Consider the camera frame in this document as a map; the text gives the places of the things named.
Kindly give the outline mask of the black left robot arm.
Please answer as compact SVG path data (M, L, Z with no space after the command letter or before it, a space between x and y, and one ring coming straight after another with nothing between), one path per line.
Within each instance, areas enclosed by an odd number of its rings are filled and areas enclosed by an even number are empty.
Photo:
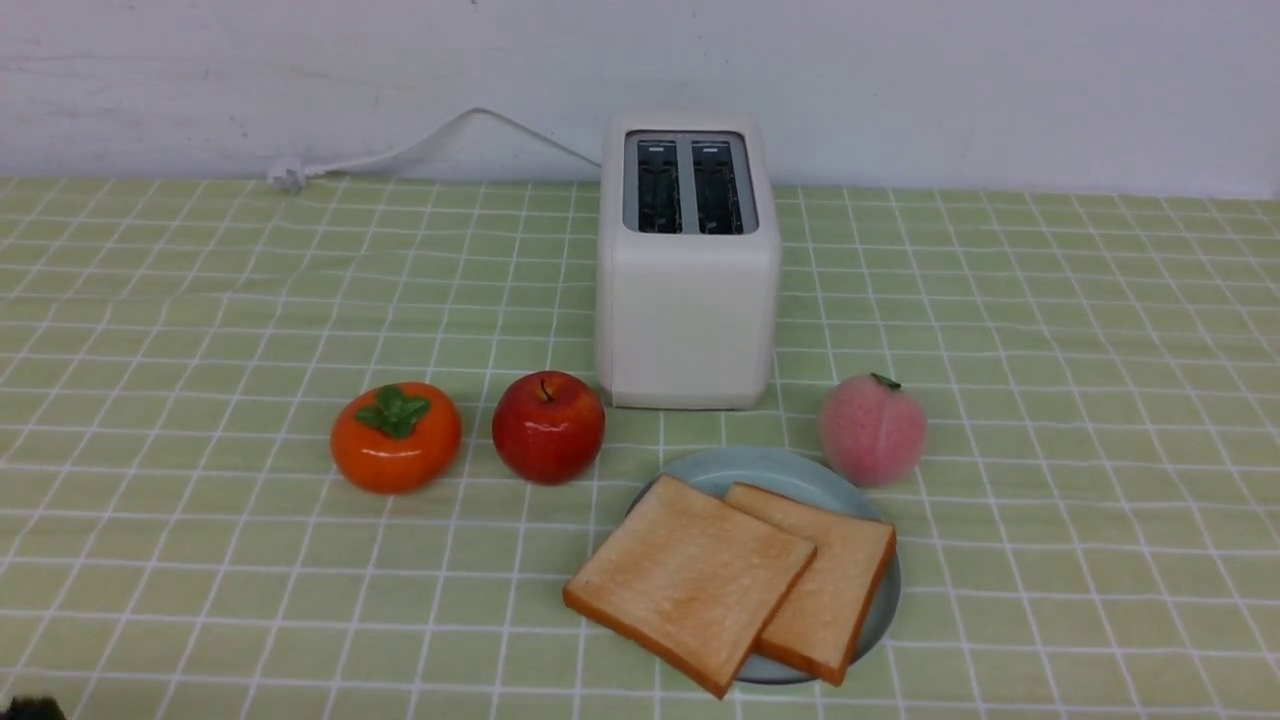
M0 714L1 720L67 720L61 706L51 696L14 697Z

